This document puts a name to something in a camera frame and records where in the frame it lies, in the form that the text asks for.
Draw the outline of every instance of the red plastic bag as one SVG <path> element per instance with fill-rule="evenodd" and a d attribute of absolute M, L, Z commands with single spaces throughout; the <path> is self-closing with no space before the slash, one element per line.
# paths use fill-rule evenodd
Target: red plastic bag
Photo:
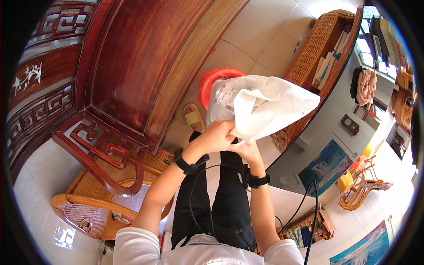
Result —
<path fill-rule="evenodd" d="M 215 69 L 211 72 L 202 73 L 199 81 L 199 95 L 197 96 L 197 101 L 208 110 L 209 100 L 211 98 L 211 89 L 215 81 L 221 77 L 234 78 L 245 76 L 246 74 L 235 69 L 235 68 L 222 68 Z"/>

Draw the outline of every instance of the waterfall poster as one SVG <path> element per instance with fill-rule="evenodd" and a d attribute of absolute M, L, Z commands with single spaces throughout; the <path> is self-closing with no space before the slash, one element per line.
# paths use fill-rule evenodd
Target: waterfall poster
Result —
<path fill-rule="evenodd" d="M 389 247 L 384 220 L 359 242 L 330 258 L 330 265 L 374 265 L 382 258 Z"/>
<path fill-rule="evenodd" d="M 349 156 L 331 139 L 321 153 L 299 173 L 299 178 L 305 189 L 315 180 L 319 196 L 333 185 L 352 164 L 353 161 Z M 313 186 L 308 190 L 308 195 L 315 197 Z"/>

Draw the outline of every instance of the black pants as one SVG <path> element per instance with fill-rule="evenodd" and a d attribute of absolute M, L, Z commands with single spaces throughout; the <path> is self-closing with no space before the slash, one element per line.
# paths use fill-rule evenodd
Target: black pants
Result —
<path fill-rule="evenodd" d="M 193 132 L 190 142 L 200 134 L 197 131 Z M 229 164 L 240 168 L 243 162 L 237 153 L 222 151 L 221 164 Z M 204 163 L 196 173 L 187 175 L 181 183 L 172 227 L 172 249 L 184 238 L 186 238 L 184 241 L 186 243 L 195 234 L 207 233 L 213 235 L 209 195 L 206 187 L 206 172 L 202 172 L 196 183 L 194 183 L 196 176 L 205 167 Z M 190 191 L 193 185 L 191 205 L 201 229 L 194 222 L 189 206 Z M 212 207 L 212 219 L 215 234 L 220 243 L 250 251 L 255 249 L 256 242 L 251 226 L 246 189 L 242 187 L 237 171 L 234 168 L 228 166 L 220 167 L 219 187 Z"/>

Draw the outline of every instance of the yellow container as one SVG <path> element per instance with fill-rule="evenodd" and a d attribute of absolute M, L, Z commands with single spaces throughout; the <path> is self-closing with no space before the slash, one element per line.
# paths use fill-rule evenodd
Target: yellow container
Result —
<path fill-rule="evenodd" d="M 353 178 L 349 170 L 336 181 L 336 186 L 343 193 L 348 192 L 352 188 Z"/>
<path fill-rule="evenodd" d="M 374 147 L 371 146 L 371 142 L 368 143 L 367 147 L 365 147 L 364 151 L 362 152 L 362 154 L 369 158 L 371 153 L 374 151 Z"/>

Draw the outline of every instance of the pink towel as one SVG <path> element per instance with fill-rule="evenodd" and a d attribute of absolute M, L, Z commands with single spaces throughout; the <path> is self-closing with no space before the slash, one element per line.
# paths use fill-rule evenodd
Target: pink towel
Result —
<path fill-rule="evenodd" d="M 359 106 L 367 105 L 369 110 L 374 99 L 375 84 L 377 83 L 377 75 L 370 70 L 362 70 L 358 78 L 358 90 L 356 92 L 356 100 Z"/>

